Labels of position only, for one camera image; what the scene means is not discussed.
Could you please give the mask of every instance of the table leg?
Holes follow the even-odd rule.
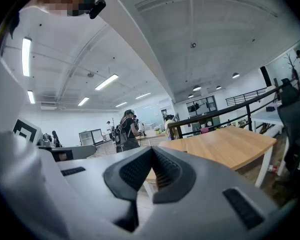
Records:
[[[148,196],[150,197],[150,199],[152,199],[152,197],[155,193],[154,187],[148,181],[144,181],[143,186],[144,186],[145,191],[147,192]]]
[[[106,147],[105,147],[105,143],[102,144],[103,148],[104,148],[104,153],[107,155],[107,151],[106,151]]]
[[[266,173],[267,173],[267,170],[268,170],[268,167],[269,167],[269,164],[270,164],[272,149],[273,149],[273,147],[270,147],[267,150],[267,152],[264,153],[261,169],[260,169],[258,178],[256,179],[256,182],[254,184],[257,188],[260,188],[260,186],[261,186],[261,184],[264,181],[264,178],[266,176]]]
[[[285,162],[285,156],[287,154],[289,148],[289,139],[288,137],[286,137],[286,141],[285,141],[285,148],[284,148],[284,152],[283,152],[283,156],[282,156],[282,161],[280,163],[280,167],[278,169],[278,172],[276,173],[278,176],[281,176],[285,166],[286,166],[286,162]]]

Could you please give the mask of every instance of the floor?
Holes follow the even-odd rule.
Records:
[[[286,144],[286,134],[282,133],[282,135],[277,135],[275,138],[277,139],[276,144],[273,146],[272,151],[272,157],[271,157],[271,163],[274,166],[279,167],[280,162],[282,160],[283,152],[285,150],[285,144]],[[149,144],[152,146],[157,146],[162,141],[167,141],[168,137],[158,137],[158,138],[150,138],[150,139],[141,139],[139,140],[139,144],[141,147],[147,147]],[[112,155],[116,153],[115,146],[112,144],[112,142],[108,142],[104,144],[103,147],[99,147],[96,151],[96,153],[92,157],[102,157],[106,155]],[[245,177],[248,181],[250,181],[252,184],[254,184],[257,180],[261,164],[263,161],[263,156],[258,158],[257,160],[251,162],[250,164],[240,168],[237,170],[237,172]],[[288,171],[284,169],[282,178],[286,177],[288,175]],[[273,173],[268,172],[265,176],[265,179],[262,183],[261,189],[268,194],[280,207],[284,204],[285,197],[289,194],[287,193],[287,190],[283,188],[282,186],[278,185],[275,188],[273,188],[273,183],[275,180],[277,180],[279,177]],[[138,210],[138,217],[139,217],[139,224],[142,225],[145,223],[147,218],[150,216],[153,209],[153,204],[151,199],[148,197],[148,194],[145,190],[145,188],[142,186],[141,189],[138,192],[137,197],[137,210]]]

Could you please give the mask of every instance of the woman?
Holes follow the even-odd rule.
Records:
[[[135,112],[132,109],[126,110],[120,121],[120,125],[122,125],[127,138],[126,142],[123,144],[124,151],[140,147],[136,139],[136,136],[139,136],[139,133],[136,130],[133,120],[134,115]]]
[[[172,124],[172,123],[175,123],[178,116],[179,116],[179,113],[176,113],[176,115],[172,118],[172,120],[169,119],[168,117],[166,117],[164,119],[164,121],[165,121],[164,122],[165,135],[168,136],[170,141],[172,140],[172,138],[170,136],[170,130],[169,130],[168,125]],[[179,139],[179,134],[178,134],[177,128],[176,127],[172,128],[172,132],[173,132],[173,139],[178,140]]]

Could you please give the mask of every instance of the desk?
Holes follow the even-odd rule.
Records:
[[[249,164],[264,154],[262,166],[255,182],[255,186],[260,187],[265,178],[276,141],[275,138],[228,126],[189,138],[162,141],[159,146],[187,151],[189,154],[213,160],[233,170]]]
[[[267,111],[260,111],[256,114],[251,115],[251,121],[253,121],[253,131],[256,132],[257,131],[257,124],[256,122],[261,122],[261,123],[267,123],[267,124],[272,124],[272,125],[279,125],[279,126],[284,126],[284,124],[282,123],[278,111],[271,111],[271,112],[267,112]],[[277,175],[281,176],[286,162],[285,162],[285,156],[287,154],[289,148],[289,140],[288,137],[286,137],[285,140],[285,147],[284,147],[284,152],[283,152],[283,156],[282,156],[282,160],[279,166],[279,169],[277,171]]]

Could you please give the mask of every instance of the office chair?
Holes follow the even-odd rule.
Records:
[[[286,129],[289,148],[284,157],[286,168],[290,172],[289,182],[276,184],[291,185],[296,191],[300,190],[300,92],[291,84],[282,89],[280,97],[282,105],[278,114]]]

